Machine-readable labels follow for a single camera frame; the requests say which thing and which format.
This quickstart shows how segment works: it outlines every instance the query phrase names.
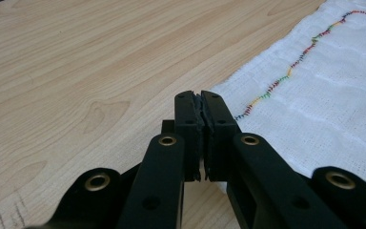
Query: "multicolored thread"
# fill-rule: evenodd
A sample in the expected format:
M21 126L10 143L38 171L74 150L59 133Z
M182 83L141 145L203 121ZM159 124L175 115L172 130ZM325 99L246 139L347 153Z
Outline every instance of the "multicolored thread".
M299 63L301 63L304 58L305 55L316 46L316 43L319 41L319 39L329 33L331 33L332 29L336 26L339 26L343 23L346 22L346 17L353 14L353 13L363 13L366 15L366 11L363 10L353 10L353 11L349 11L346 14L344 14L341 18L340 21L335 22L334 24L330 25L328 27L328 29L326 31L321 32L320 34L318 34L317 36L312 37L312 44L311 46L309 46L307 49L304 50L304 52L302 52L302 54L298 57L298 59L290 66L290 68L287 71L287 74L278 78L275 82L273 82L270 86L269 89L262 95L258 96L256 99L254 99L248 106L246 106L246 110L243 112L243 114L235 116L234 119L239 120L241 118L244 118L245 116L249 115L249 113L251 112L251 110L254 108L254 106L260 102L261 100L265 99L265 98L269 98L272 95L272 92L275 88L277 88L281 82L283 82L286 79L289 79L292 76L292 71L293 68L295 68L297 65L299 65Z

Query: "wood grain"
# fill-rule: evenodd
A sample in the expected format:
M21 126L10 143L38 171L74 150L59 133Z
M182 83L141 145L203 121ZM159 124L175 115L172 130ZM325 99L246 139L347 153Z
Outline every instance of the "wood grain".
M322 3L0 2L0 228L48 220L83 172L140 162L173 97L209 90ZM184 228L237 228L225 195L186 184Z

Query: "hole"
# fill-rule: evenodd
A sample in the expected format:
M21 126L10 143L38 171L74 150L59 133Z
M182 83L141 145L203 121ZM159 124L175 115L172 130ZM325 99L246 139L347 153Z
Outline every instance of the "hole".
M302 198L302 197L293 198L291 203L294 207L296 207L298 209L308 209L311 207L309 202L305 198Z
M326 174L326 179L334 186L341 189L351 190L356 188L356 184L352 179L338 172L328 172Z
M109 183L110 183L110 177L105 173L101 173L93 175L88 180L86 180L85 188L88 191L96 192L106 188L109 185Z
M159 144L163 145L163 146L171 146L174 145L174 143L176 143L176 138L172 137L172 136L164 136L161 137L159 139Z
M259 143L259 139L257 137L249 135L242 136L240 140L247 145L257 145Z
M160 199L158 197L147 197L142 200L142 206L147 210L154 210L160 205Z

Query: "embroidered thread line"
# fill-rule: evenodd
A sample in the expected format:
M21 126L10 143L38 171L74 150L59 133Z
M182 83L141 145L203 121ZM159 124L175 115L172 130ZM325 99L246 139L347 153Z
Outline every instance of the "embroidered thread line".
M292 65L290 65L290 67L287 71L287 74L280 77L280 78L278 78L275 82L273 82L264 94L262 94L262 95L258 96L257 98L255 98L251 103L248 104L248 106L246 106L246 110L243 112L243 114L235 116L234 119L237 121L241 118L244 118L245 116L249 115L249 113L252 111L252 109L254 108L254 106L257 103L259 103L263 99L269 98L272 95L272 92L275 90L275 88L277 88L281 84L281 82L289 79L292 76L293 69L296 66L298 66L299 63L301 63L305 59L305 55L308 52L310 52L311 49L313 49L316 46L316 43L319 41L320 38L322 38L323 36L331 33L331 31L334 27L344 24L346 22L346 18L349 15L354 14L354 13L362 13L362 14L366 15L366 11L364 11L364 10L349 11L349 12L345 13L342 16L341 20L339 20L339 21L335 22L334 24L330 25L326 31L323 31L320 34L312 37L312 39L311 39L312 44L302 52L302 54L298 57L298 59Z

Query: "white cloth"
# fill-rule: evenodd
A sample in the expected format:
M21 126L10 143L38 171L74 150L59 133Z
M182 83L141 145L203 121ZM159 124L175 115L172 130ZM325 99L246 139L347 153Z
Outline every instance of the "white cloth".
M265 94L326 31L366 0L328 0L283 39L245 64L211 91L223 96L232 114ZM366 14L348 15L237 120L242 132L262 135L302 175L335 166L366 180Z

